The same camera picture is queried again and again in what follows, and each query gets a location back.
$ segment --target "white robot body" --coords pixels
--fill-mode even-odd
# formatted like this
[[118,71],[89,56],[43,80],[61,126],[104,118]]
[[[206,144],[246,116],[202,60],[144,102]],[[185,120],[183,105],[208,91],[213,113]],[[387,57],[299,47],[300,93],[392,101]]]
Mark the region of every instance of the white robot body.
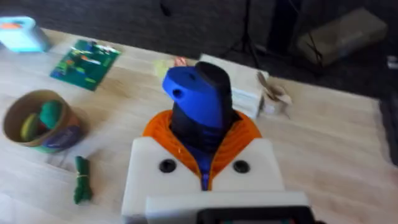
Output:
[[[176,168],[162,172],[159,164],[172,159]],[[246,161],[247,173],[235,171]],[[253,139],[202,191],[200,178],[152,137],[132,144],[123,199],[125,223],[196,223],[205,208],[308,206],[304,193],[285,192],[280,170],[267,139]]]

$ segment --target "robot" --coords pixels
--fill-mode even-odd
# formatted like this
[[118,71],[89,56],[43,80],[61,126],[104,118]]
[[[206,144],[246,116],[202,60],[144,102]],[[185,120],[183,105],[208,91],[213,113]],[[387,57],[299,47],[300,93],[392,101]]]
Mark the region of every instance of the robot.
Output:
[[132,143],[125,223],[319,223],[303,192],[284,190],[271,142],[232,109],[223,69],[170,68],[162,86],[174,105]]

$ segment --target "gray carpet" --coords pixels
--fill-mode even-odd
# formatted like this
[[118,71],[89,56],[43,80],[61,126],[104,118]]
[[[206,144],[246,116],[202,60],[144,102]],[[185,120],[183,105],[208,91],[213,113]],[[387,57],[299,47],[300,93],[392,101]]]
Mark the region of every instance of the gray carpet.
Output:
[[[27,15],[49,29],[85,35],[121,44],[197,58],[219,55],[242,33],[244,0],[164,0],[172,15],[166,17],[159,0],[0,0],[0,16]],[[265,44],[273,0],[253,0],[251,35]],[[389,24],[387,38],[325,68],[322,77],[272,58],[261,58],[271,75],[327,86],[371,97],[398,89],[398,72],[386,67],[386,55],[398,55],[398,1],[308,0],[303,12],[317,24],[306,26],[301,16],[297,33],[320,26],[364,6]],[[231,53],[228,59],[251,65],[248,55]]]

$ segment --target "green cord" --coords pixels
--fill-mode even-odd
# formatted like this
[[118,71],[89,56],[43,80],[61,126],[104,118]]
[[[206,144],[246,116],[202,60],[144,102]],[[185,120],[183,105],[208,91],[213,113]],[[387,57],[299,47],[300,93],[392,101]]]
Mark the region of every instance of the green cord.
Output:
[[79,204],[83,200],[91,200],[93,192],[90,189],[90,162],[81,156],[76,156],[76,169],[78,172],[77,176],[77,187],[75,189],[74,201],[75,204]]

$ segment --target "green circuit board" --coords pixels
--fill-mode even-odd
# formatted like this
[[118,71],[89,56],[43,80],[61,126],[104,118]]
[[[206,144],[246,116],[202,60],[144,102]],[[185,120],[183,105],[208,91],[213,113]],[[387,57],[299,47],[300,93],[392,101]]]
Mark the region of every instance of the green circuit board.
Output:
[[94,91],[119,54],[111,47],[78,40],[50,76]]

